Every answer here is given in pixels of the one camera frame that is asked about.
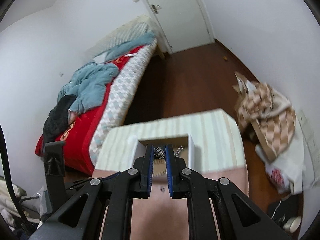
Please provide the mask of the red bed blanket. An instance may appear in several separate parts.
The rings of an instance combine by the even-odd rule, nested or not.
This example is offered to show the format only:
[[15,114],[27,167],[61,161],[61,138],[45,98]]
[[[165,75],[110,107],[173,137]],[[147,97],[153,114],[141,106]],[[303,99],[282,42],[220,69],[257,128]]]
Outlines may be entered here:
[[[127,54],[114,59],[112,63],[121,70],[127,62],[126,57],[132,56],[141,47],[133,48]],[[56,141],[62,140],[66,142],[63,147],[65,165],[89,176],[92,175],[95,167],[89,157],[89,145],[106,107],[111,85],[112,83],[106,87],[106,93],[101,106],[95,107],[77,117],[65,132],[56,137]]]

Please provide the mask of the black garment on bed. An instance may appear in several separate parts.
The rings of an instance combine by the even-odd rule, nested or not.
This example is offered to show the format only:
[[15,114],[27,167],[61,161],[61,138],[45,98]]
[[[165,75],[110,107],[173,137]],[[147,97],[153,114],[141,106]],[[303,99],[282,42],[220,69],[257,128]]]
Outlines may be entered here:
[[68,128],[68,110],[76,100],[75,95],[63,96],[49,112],[43,126],[43,144],[54,142],[56,137]]

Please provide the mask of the pink suede table cloth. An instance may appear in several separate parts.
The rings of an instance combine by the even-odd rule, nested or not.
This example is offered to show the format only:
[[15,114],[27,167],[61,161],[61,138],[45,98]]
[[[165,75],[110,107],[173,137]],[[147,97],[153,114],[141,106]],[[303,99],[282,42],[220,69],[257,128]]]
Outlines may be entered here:
[[[93,178],[108,177],[114,171],[94,170]],[[248,195],[248,172],[246,167],[201,173],[204,178],[230,179]],[[186,199],[172,199],[166,180],[152,181],[148,199],[134,199],[130,239],[189,239],[188,210]]]

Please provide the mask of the white cardboard box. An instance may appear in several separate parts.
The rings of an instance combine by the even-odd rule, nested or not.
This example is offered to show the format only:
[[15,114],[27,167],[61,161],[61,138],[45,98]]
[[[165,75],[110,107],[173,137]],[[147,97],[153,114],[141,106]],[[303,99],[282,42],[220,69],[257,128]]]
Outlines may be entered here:
[[154,149],[161,147],[165,150],[167,144],[171,144],[174,154],[177,157],[183,158],[187,168],[194,169],[195,167],[195,145],[190,134],[173,135],[171,137],[152,138],[152,139],[137,139],[133,141],[133,157],[132,163],[135,159],[141,157],[148,144],[154,146]]

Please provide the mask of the striped table cloth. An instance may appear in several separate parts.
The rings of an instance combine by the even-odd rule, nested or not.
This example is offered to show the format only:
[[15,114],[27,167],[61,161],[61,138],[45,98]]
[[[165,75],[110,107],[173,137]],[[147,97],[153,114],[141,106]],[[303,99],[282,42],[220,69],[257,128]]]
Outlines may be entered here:
[[180,146],[187,139],[187,166],[198,172],[245,167],[245,153],[236,121],[222,109],[214,109],[150,122],[112,128],[104,140],[95,168],[124,171],[140,157],[147,141],[169,139]]

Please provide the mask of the blue quilt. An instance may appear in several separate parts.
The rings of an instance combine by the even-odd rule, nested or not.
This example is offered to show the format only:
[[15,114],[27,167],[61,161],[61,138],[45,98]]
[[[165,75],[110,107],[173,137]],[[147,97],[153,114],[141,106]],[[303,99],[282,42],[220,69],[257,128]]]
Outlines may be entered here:
[[91,61],[77,69],[71,80],[60,89],[57,101],[60,101],[64,96],[74,95],[75,101],[69,106],[69,110],[78,114],[101,106],[106,85],[119,74],[119,68],[111,61],[133,48],[152,44],[155,38],[156,34],[150,31],[132,41],[124,42],[104,51],[104,62]]

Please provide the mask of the checkered mattress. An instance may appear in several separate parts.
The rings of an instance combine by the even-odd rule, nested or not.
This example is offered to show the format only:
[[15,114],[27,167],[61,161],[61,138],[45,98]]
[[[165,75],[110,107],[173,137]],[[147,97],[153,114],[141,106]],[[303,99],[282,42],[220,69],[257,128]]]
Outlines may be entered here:
[[150,44],[142,46],[132,56],[127,56],[127,62],[112,82],[106,107],[89,145],[89,157],[93,165],[98,161],[108,132],[112,128],[123,124],[137,87],[156,47],[157,40],[153,39]]

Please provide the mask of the white plastic bag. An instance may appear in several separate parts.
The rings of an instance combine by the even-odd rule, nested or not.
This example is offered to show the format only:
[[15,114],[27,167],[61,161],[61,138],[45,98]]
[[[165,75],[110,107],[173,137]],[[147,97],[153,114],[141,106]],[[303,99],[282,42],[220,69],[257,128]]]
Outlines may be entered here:
[[303,132],[298,127],[288,148],[274,161],[268,160],[261,145],[255,146],[256,154],[265,164],[265,171],[279,194],[291,192],[299,194],[303,191],[304,169]]

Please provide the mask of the checkered brown cloth pile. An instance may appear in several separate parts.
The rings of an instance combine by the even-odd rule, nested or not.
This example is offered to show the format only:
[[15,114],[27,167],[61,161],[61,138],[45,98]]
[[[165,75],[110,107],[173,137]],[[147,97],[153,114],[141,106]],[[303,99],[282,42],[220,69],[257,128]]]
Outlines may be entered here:
[[274,161],[291,143],[295,133],[296,113],[291,102],[267,83],[249,81],[235,73],[238,93],[235,104],[240,132],[252,126],[268,161]]

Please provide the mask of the white power strip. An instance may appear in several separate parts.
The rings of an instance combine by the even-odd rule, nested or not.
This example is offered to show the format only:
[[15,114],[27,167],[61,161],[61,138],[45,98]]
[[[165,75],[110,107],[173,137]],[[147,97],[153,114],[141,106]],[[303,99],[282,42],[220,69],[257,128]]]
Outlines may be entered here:
[[300,109],[297,114],[304,142],[304,185],[307,189],[319,187],[319,143],[309,119]]

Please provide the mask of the white door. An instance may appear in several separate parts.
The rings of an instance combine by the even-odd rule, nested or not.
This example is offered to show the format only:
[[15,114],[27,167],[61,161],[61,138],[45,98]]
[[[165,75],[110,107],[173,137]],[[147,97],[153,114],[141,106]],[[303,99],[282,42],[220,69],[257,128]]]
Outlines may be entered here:
[[143,0],[160,27],[169,53],[214,43],[201,0]]

